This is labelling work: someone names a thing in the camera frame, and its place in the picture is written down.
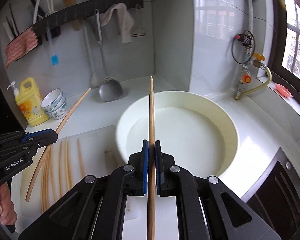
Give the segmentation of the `left human hand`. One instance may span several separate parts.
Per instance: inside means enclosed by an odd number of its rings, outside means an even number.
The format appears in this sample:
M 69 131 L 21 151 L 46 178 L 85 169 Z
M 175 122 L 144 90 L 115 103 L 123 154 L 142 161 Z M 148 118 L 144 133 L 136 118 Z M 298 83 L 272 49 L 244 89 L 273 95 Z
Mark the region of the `left human hand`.
M 3 226 L 13 225 L 17 221 L 17 213 L 11 200 L 8 183 L 0 186 L 0 222 Z

